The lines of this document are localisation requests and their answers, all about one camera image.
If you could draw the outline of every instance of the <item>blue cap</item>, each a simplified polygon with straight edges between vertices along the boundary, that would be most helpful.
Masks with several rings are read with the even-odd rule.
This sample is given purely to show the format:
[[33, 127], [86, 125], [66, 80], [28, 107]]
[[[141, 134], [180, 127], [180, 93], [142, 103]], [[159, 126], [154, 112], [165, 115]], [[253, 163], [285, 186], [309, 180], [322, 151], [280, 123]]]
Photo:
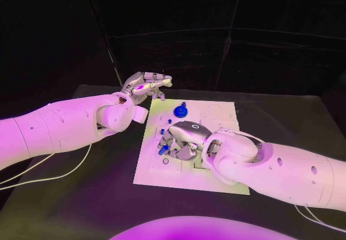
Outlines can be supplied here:
[[168, 150], [168, 145], [162, 145], [158, 151], [158, 155], [161, 156], [167, 150]]
[[187, 115], [187, 108], [182, 105], [177, 106], [172, 112], [177, 118], [184, 118]]

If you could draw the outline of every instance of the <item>robotic hand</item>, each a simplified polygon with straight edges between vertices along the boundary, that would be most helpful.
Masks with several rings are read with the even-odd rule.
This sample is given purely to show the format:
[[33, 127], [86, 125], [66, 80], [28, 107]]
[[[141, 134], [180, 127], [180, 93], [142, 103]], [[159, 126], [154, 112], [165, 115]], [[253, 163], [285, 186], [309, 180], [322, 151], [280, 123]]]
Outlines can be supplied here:
[[0, 170], [34, 156], [67, 152], [144, 123], [148, 110], [136, 106], [146, 95], [164, 94], [171, 77], [136, 72], [120, 92], [48, 103], [22, 116], [0, 120]]
[[[289, 204], [346, 212], [346, 163], [291, 146], [255, 144], [249, 137], [224, 128], [211, 133], [181, 121], [168, 127], [157, 148], [182, 161], [200, 151], [201, 165], [227, 185], [243, 183]], [[172, 141], [180, 150], [171, 150]]]

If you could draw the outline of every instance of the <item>black table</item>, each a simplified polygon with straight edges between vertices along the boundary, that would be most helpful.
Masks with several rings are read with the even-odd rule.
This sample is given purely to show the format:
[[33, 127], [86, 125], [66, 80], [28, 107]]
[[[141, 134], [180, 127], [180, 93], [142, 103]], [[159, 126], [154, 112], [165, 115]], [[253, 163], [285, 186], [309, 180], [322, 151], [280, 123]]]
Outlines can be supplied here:
[[[73, 97], [116, 91], [119, 87], [80, 85]], [[346, 159], [346, 140], [318, 97], [162, 91], [167, 99], [234, 102], [240, 131], [266, 142]], [[141, 106], [148, 109], [149, 103], [146, 99]], [[301, 240], [346, 238], [344, 233], [305, 220], [292, 205], [252, 190], [247, 196], [132, 184], [144, 129], [145, 124], [132, 122], [123, 132], [96, 142], [79, 169], [64, 178], [15, 187], [0, 212], [1, 240], [105, 240], [135, 225], [171, 216], [237, 220]], [[69, 172], [86, 150], [56, 154], [20, 181]], [[312, 212], [325, 223], [346, 229], [344, 212]]]

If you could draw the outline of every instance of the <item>circular hole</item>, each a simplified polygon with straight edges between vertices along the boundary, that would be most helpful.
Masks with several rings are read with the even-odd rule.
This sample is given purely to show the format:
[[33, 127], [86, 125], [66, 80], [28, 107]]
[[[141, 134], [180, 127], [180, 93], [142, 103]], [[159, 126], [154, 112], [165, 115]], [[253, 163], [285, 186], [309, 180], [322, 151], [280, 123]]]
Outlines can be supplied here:
[[317, 168], [315, 168], [315, 166], [311, 166], [311, 173], [312, 173], [312, 174], [317, 174]]
[[276, 159], [276, 164], [278, 164], [278, 166], [282, 166], [282, 160], [280, 160], [280, 158]]

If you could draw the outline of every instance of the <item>dark background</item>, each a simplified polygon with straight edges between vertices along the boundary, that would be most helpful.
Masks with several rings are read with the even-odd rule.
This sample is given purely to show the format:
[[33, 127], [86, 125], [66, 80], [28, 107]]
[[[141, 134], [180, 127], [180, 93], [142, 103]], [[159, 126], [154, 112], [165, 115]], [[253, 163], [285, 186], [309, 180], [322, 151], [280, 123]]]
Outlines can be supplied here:
[[146, 71], [172, 89], [315, 95], [344, 135], [344, 11], [340, 0], [2, 0], [0, 118]]

